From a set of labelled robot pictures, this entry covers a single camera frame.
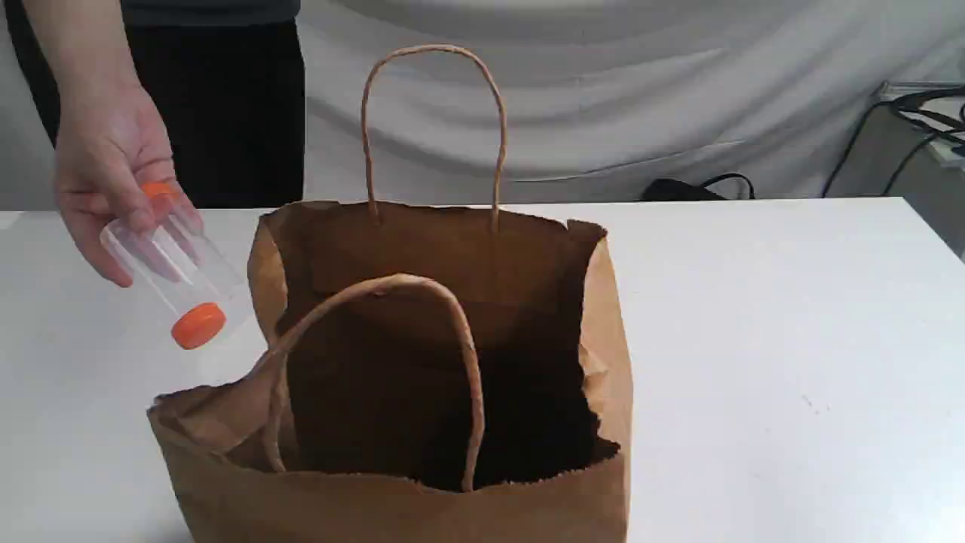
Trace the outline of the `person's hand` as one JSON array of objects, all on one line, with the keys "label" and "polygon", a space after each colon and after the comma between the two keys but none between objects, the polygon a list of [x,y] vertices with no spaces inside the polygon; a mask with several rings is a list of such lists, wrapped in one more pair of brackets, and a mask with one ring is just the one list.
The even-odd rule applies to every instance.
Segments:
[{"label": "person's hand", "polygon": [[101,244],[120,219],[137,234],[156,226],[144,183],[163,183],[190,214],[195,206],[176,181],[165,123],[141,84],[70,90],[60,99],[53,189],[66,230],[101,278],[127,288],[132,277]]}]

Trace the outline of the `person's bare forearm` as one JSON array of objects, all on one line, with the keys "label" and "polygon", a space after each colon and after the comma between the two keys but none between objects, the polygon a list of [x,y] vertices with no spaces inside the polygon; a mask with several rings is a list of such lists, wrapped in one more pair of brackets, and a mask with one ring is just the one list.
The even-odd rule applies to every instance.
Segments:
[{"label": "person's bare forearm", "polygon": [[117,106],[142,93],[118,1],[25,1],[66,110]]}]

